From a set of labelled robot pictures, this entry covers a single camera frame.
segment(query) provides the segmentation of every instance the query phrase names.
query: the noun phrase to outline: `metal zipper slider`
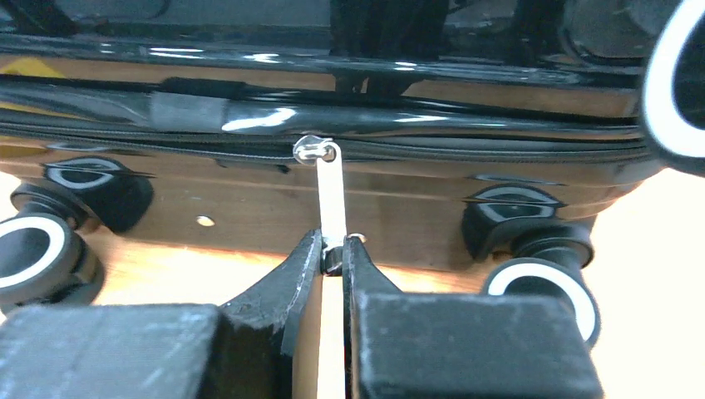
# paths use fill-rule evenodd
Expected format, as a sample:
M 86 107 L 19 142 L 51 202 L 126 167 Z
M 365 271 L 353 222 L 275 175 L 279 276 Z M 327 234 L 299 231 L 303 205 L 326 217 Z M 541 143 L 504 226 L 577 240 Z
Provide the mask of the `metal zipper slider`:
M 343 244 L 348 235 L 343 191 L 343 153 L 332 139 L 306 135 L 293 146 L 293 157 L 304 165 L 316 166 L 324 244 L 321 271 L 328 275 L 340 275 Z

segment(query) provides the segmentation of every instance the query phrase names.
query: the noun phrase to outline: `glossy black surface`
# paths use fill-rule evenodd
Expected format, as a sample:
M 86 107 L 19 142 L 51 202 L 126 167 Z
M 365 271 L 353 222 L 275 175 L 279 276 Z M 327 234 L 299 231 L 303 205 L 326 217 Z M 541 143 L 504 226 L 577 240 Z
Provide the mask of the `glossy black surface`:
M 116 162 L 100 173 L 154 196 L 87 205 L 106 225 L 115 202 L 148 205 L 115 231 L 286 254 L 319 223 L 315 172 L 291 156 L 314 131 L 343 149 L 349 228 L 376 262 L 459 269 L 468 209 L 486 211 L 480 245 L 503 238 L 491 252 L 540 220 L 590 226 L 661 168 L 635 118 L 641 56 L 578 46 L 573 2 L 165 4 L 57 1 L 69 36 L 6 24 L 0 170 Z
M 131 170 L 127 174 L 104 170 L 102 174 L 120 173 L 121 181 L 130 176 L 148 178 L 154 199 L 141 220 L 121 232 L 135 239 L 286 254 L 296 244 L 295 232 L 319 223 L 315 170 L 303 165 L 46 140 L 9 141 L 3 147 L 6 154 L 14 150 L 18 155 L 4 157 L 0 170 L 23 179 L 42 178 L 45 172 L 39 165 L 87 155 L 113 160 Z M 23 154 L 19 149 L 34 153 Z M 510 228 L 506 241 L 524 231 L 512 226 L 517 222 L 529 227 L 539 226 L 541 220 L 590 224 L 598 212 L 660 169 L 649 158 L 600 164 L 348 162 L 348 228 L 368 237 L 367 247 L 379 263 L 464 269 L 474 262 L 461 233 L 468 204 L 495 216 L 488 217 L 486 227 Z M 103 212 L 113 214 L 139 198 L 104 198 L 107 206 L 94 208 L 94 217 L 104 219 Z M 200 215 L 212 218 L 215 226 L 198 225 Z

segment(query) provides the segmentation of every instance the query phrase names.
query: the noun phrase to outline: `wooden surface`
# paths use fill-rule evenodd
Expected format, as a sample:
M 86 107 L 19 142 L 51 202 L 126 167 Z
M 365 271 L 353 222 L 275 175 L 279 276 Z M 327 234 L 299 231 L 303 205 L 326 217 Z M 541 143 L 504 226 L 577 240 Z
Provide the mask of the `wooden surface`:
M 15 213 L 7 194 L 16 184 L 0 175 L 0 219 Z M 585 277 L 602 311 L 592 354 L 607 397 L 705 398 L 703 197 L 705 180 L 666 170 L 598 219 L 597 257 Z M 106 231 L 88 241 L 109 268 L 98 303 L 222 303 L 283 258 L 141 244 Z M 407 291 L 472 292 L 481 285 L 477 273 L 384 271 Z M 324 301 L 318 397 L 341 398 L 339 278 L 325 280 Z

